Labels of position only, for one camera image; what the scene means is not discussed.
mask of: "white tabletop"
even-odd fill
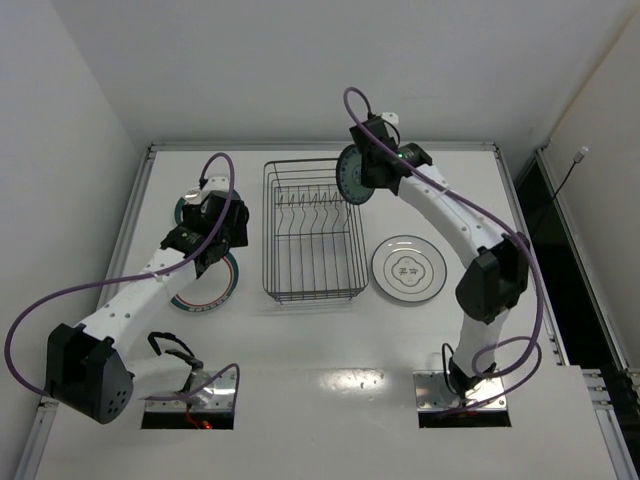
[[[143,267],[173,226],[176,200],[195,186],[211,153],[157,154],[125,273]],[[376,192],[361,209],[368,258],[393,235],[429,240],[448,267],[446,285],[435,298],[400,306],[373,279],[341,305],[281,306],[265,294],[263,165],[337,153],[232,152],[236,189],[251,212],[249,247],[233,252],[238,287],[212,312],[194,315],[167,306],[154,325],[186,341],[207,369],[240,364],[234,430],[140,430],[142,402],[106,426],[61,406],[38,478],[615,478],[580,369],[557,366],[545,336],[540,371],[508,396],[512,427],[418,428],[412,371],[438,368],[441,343],[457,343],[462,312],[454,288],[463,269],[429,222],[391,193]],[[429,153],[454,189],[514,224],[493,152]],[[213,171],[225,171],[224,162]],[[531,332],[534,305],[530,287],[502,338]],[[499,352],[498,363],[510,363],[523,347]],[[141,339],[130,357],[149,355]],[[379,369],[383,378],[361,388],[358,369],[367,368]],[[526,368],[507,378],[507,386]]]

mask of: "plate rim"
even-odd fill
[[[173,220],[175,221],[176,225],[179,225],[180,222],[182,222],[182,206],[185,205],[186,203],[187,201],[184,199],[184,196],[180,196],[180,198],[176,202],[176,206],[173,209]],[[227,285],[225,293],[223,293],[222,296],[218,297],[212,302],[209,302],[207,306],[202,307],[201,310],[195,310],[195,309],[189,308],[189,306],[186,305],[186,301],[182,299],[179,296],[179,294],[176,294],[173,297],[171,297],[171,301],[170,301],[171,305],[187,313],[206,313],[224,305],[227,302],[227,300],[231,298],[231,295],[233,295],[233,292],[235,291],[238,285],[238,277],[240,276],[240,269],[238,268],[238,261],[233,256],[231,251],[227,252],[227,254],[224,256],[222,260],[225,261],[225,263],[227,263],[227,266],[229,267],[229,270],[230,270],[230,277],[231,277],[229,278],[229,283]]]
[[[351,150],[355,150],[355,152],[357,154],[360,155],[360,158],[362,160],[362,153],[360,153],[360,150],[358,150],[358,147],[354,144],[351,143],[349,145],[347,145],[344,149],[342,149],[342,151],[340,152],[340,155],[338,155],[338,160],[336,161],[336,185],[338,187],[338,191],[340,192],[340,195],[342,195],[342,198],[345,199],[345,201],[351,205],[364,205],[365,203],[367,203],[369,200],[371,200],[371,197],[373,197],[373,194],[375,193],[376,189],[375,188],[371,188],[371,193],[369,194],[369,196],[364,199],[361,202],[350,202],[349,200],[347,200],[347,196],[344,194],[344,191],[342,189],[342,184],[340,183],[340,162],[344,161],[343,159],[346,157],[347,153],[350,153]]]
[[[404,300],[402,298],[398,298],[394,295],[392,295],[391,293],[387,292],[382,285],[380,285],[380,282],[378,281],[378,278],[376,276],[376,271],[375,268],[373,266],[373,261],[376,258],[376,254],[378,253],[378,250],[380,250],[380,247],[382,247],[385,243],[387,243],[389,240],[394,239],[394,238],[400,238],[400,237],[409,237],[409,238],[415,238],[418,240],[421,240],[429,245],[431,245],[433,247],[433,249],[438,253],[438,255],[440,255],[440,258],[442,258],[442,263],[444,264],[444,277],[442,280],[442,285],[440,285],[440,288],[438,288],[438,290],[431,295],[429,298],[426,298],[424,300]],[[444,288],[445,284],[447,283],[447,278],[449,275],[449,267],[447,266],[447,262],[444,258],[444,255],[442,255],[442,252],[438,249],[438,247],[436,247],[433,243],[431,243],[429,240],[426,240],[422,237],[418,237],[417,235],[394,235],[392,237],[387,238],[386,240],[383,240],[382,242],[380,242],[380,244],[376,247],[376,249],[373,252],[373,255],[371,256],[371,273],[373,276],[373,280],[376,282],[376,284],[378,285],[378,287],[380,287],[380,290],[382,290],[384,292],[385,295],[390,296],[391,298],[398,300],[399,302],[404,302],[404,303],[425,303],[428,302],[429,300],[433,299],[434,297],[436,297]]]

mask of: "wire dish rack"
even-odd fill
[[[360,208],[336,185],[336,159],[264,166],[264,290],[278,302],[353,298],[369,283]]]

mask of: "metal mounting plate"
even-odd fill
[[[418,413],[437,413],[460,406],[460,398],[449,391],[442,370],[423,370],[413,372],[416,388],[416,406]],[[504,392],[502,380],[491,378],[483,380],[468,390],[466,398],[471,402],[481,401]],[[477,412],[506,412],[507,399],[504,395],[493,402],[476,409]]]
[[[210,376],[217,372],[206,372]],[[236,373],[226,372],[219,379],[215,380],[212,385],[203,390],[209,399],[205,406],[193,406],[191,411],[196,414],[201,413],[231,413],[233,405],[233,396],[236,393]],[[187,404],[182,400],[173,400],[170,402],[145,402],[145,413],[175,413],[186,411]]]

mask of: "white plate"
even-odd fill
[[[382,242],[373,254],[371,269],[380,288],[404,302],[435,297],[447,280],[447,264],[440,251],[411,235]]]
[[[192,192],[189,190],[180,197],[173,210],[176,224],[182,222],[182,206]],[[227,253],[222,261],[211,265],[197,282],[185,287],[178,295],[171,299],[171,304],[189,313],[208,312],[226,302],[238,285],[238,262]]]

